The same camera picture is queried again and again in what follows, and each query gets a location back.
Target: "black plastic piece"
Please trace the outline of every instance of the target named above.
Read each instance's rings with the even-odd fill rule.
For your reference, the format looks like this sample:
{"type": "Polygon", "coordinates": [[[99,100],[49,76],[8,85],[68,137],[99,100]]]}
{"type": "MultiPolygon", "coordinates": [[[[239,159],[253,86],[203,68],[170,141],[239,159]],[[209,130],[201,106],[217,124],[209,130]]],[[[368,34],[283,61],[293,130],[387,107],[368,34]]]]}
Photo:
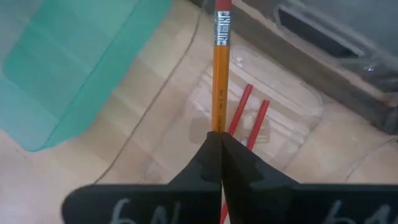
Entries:
{"type": "Polygon", "coordinates": [[[190,163],[167,185],[90,185],[62,205],[66,224],[214,223],[221,207],[221,138],[208,133],[190,163]]]}
{"type": "Polygon", "coordinates": [[[398,223],[398,185],[299,184],[228,133],[210,132],[168,185],[91,185],[64,201],[66,224],[398,223]]]}

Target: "wooden floor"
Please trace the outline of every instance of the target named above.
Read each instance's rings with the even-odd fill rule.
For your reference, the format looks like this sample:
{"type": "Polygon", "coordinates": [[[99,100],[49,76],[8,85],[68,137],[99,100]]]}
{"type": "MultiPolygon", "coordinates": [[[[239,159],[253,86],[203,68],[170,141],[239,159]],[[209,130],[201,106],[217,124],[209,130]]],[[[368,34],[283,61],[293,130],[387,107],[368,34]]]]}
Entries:
{"type": "MultiPolygon", "coordinates": [[[[61,223],[62,200],[72,189],[93,183],[109,167],[188,47],[198,15],[198,8],[189,2],[174,1],[167,18],[133,61],[125,79],[85,134],[53,149],[29,153],[0,131],[2,223],[61,223]]],[[[183,166],[181,161],[189,160],[190,153],[194,153],[178,157],[153,149],[185,140],[181,137],[183,135],[174,134],[181,133],[187,125],[184,119],[193,116],[181,113],[182,109],[187,111],[187,98],[192,99],[192,87],[197,87],[203,82],[201,79],[211,75],[212,22],[211,18],[202,17],[192,48],[102,183],[164,182],[170,176],[162,176],[159,169],[167,162],[171,169],[178,169],[183,166]]],[[[239,37],[233,40],[234,44],[250,49],[239,37]]],[[[278,67],[266,56],[262,57],[268,63],[265,64],[267,68],[278,67]]],[[[241,75],[234,73],[234,83],[238,83],[241,75]]],[[[244,86],[248,80],[241,80],[239,84],[244,86]]],[[[320,97],[323,99],[320,121],[312,132],[305,133],[306,141],[291,154],[291,160],[283,162],[281,170],[300,182],[397,183],[398,152],[395,143],[373,152],[392,137],[375,130],[335,101],[322,94],[320,97]]],[[[276,106],[271,108],[275,111],[273,114],[283,110],[276,106]]],[[[273,114],[269,115],[269,121],[276,116],[273,114]]],[[[197,121],[194,126],[197,129],[192,133],[200,136],[207,130],[207,121],[197,121]]],[[[200,141],[201,138],[190,142],[199,144],[200,141]]]]}

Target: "plastic bin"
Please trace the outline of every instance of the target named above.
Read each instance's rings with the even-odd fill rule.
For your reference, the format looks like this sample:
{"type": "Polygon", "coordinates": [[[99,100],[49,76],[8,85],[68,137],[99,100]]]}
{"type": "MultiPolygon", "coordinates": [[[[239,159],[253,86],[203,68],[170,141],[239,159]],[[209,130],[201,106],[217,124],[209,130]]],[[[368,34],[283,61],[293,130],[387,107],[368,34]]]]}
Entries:
{"type": "Polygon", "coordinates": [[[170,0],[1,0],[0,128],[28,151],[81,134],[170,0]]]}
{"type": "MultiPolygon", "coordinates": [[[[234,137],[245,142],[262,100],[270,100],[254,152],[284,170],[323,112],[319,93],[232,34],[227,124],[245,86],[254,86],[234,137]]],[[[213,21],[203,16],[192,45],[134,128],[100,183],[168,183],[211,129],[213,21]]]]}

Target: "pencil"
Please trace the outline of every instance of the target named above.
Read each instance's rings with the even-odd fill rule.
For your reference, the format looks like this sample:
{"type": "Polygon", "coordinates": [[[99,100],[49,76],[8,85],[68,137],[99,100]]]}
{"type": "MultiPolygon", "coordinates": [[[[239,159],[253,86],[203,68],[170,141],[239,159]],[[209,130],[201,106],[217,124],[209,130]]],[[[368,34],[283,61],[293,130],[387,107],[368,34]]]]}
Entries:
{"type": "MultiPolygon", "coordinates": [[[[229,125],[228,133],[230,135],[234,135],[236,127],[238,126],[239,120],[241,119],[244,107],[246,106],[246,103],[248,102],[250,93],[253,89],[253,85],[247,84],[246,88],[243,91],[243,95],[241,97],[241,100],[239,101],[238,108],[236,108],[234,117],[231,121],[231,124],[229,125]]],[[[224,202],[222,208],[221,208],[221,216],[220,216],[220,224],[224,224],[224,221],[226,219],[226,216],[228,215],[228,206],[226,202],[224,202]]]]}
{"type": "Polygon", "coordinates": [[[232,0],[216,0],[211,128],[219,133],[226,128],[231,6],[232,0]]]}
{"type": "MultiPolygon", "coordinates": [[[[247,85],[246,90],[244,91],[244,94],[242,96],[241,102],[244,101],[244,100],[247,101],[247,99],[249,98],[250,92],[246,93],[246,91],[249,91],[248,88],[250,88],[250,91],[251,91],[252,86],[247,85]]],[[[248,142],[246,144],[247,149],[249,149],[250,151],[253,150],[254,143],[256,142],[257,135],[259,134],[261,124],[262,124],[262,122],[263,122],[263,120],[264,120],[264,118],[266,116],[266,113],[267,113],[267,110],[268,110],[268,106],[269,106],[269,101],[268,100],[263,100],[262,104],[261,104],[261,107],[260,107],[260,110],[259,110],[259,113],[257,114],[256,121],[254,122],[253,129],[252,129],[252,131],[250,133],[250,136],[248,138],[248,142]]],[[[231,134],[231,131],[235,132],[235,128],[236,127],[230,129],[229,133],[231,134]]],[[[225,202],[223,204],[222,208],[221,208],[220,224],[224,224],[227,215],[228,215],[228,206],[227,206],[227,204],[225,202]]]]}

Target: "red pencil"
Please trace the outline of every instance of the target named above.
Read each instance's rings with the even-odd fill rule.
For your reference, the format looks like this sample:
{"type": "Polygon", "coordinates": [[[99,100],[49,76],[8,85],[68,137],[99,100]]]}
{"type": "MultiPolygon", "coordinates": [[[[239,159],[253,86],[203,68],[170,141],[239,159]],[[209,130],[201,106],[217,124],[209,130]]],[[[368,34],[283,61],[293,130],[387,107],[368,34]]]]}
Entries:
{"type": "MultiPolygon", "coordinates": [[[[240,118],[240,116],[242,114],[240,113],[240,115],[238,116],[238,121],[236,121],[236,126],[233,126],[232,123],[235,121],[235,116],[238,114],[238,110],[241,107],[241,103],[245,99],[245,95],[248,95],[247,98],[249,98],[251,89],[252,89],[252,87],[249,90],[249,85],[246,86],[246,89],[245,89],[245,91],[243,93],[241,101],[239,102],[239,106],[238,106],[238,108],[237,108],[237,110],[235,112],[234,118],[233,118],[233,120],[231,122],[231,126],[229,127],[230,130],[231,130],[231,127],[234,127],[232,130],[235,131],[235,128],[238,125],[239,118],[240,118]]],[[[248,143],[246,144],[246,147],[250,151],[253,150],[254,143],[256,142],[257,136],[258,136],[260,128],[261,128],[261,124],[262,124],[262,122],[263,122],[263,120],[264,120],[264,118],[266,116],[266,113],[267,113],[267,110],[268,110],[268,106],[269,106],[269,101],[268,100],[263,100],[262,104],[261,104],[261,107],[260,107],[260,110],[259,110],[259,113],[257,114],[256,121],[254,122],[253,129],[252,129],[252,131],[250,133],[250,136],[248,138],[248,143]]],[[[227,215],[228,215],[228,206],[227,206],[226,203],[224,203],[222,208],[221,208],[220,224],[224,224],[227,215]]]]}

